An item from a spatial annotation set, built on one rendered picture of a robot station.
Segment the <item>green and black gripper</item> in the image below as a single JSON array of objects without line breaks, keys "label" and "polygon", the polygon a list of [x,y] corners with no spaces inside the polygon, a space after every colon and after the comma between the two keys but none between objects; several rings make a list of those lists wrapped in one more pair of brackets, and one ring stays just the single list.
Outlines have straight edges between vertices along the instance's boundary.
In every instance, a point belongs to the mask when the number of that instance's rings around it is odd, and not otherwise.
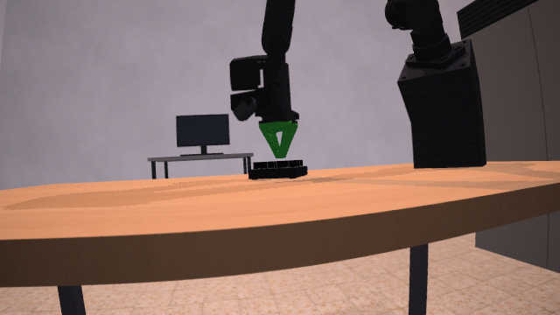
[{"label": "green and black gripper", "polygon": [[[255,117],[260,116],[259,128],[267,140],[275,158],[286,158],[291,141],[297,131],[299,113],[291,110],[291,91],[287,85],[279,88],[271,86],[272,107],[255,110]],[[285,106],[285,107],[278,107]],[[287,107],[287,108],[286,108]],[[264,121],[271,120],[272,121]],[[277,140],[277,132],[282,131],[281,144]]]}]

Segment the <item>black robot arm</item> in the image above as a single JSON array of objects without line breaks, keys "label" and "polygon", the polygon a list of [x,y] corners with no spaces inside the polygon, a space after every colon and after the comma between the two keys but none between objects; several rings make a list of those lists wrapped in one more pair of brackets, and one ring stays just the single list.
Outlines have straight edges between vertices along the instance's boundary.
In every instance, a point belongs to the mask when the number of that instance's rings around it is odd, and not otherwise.
[{"label": "black robot arm", "polygon": [[[276,88],[280,84],[290,86],[285,54],[291,44],[295,2],[267,0],[262,49],[268,56],[232,59],[229,64],[232,91],[254,90],[230,95],[231,110],[238,121],[247,121],[256,109],[272,108],[269,85]],[[413,30],[410,36],[414,54],[405,60],[407,67],[443,70],[466,53],[464,45],[451,46],[443,27],[438,0],[388,0],[385,17],[392,29]],[[260,69],[264,87],[258,88],[261,86]]]}]

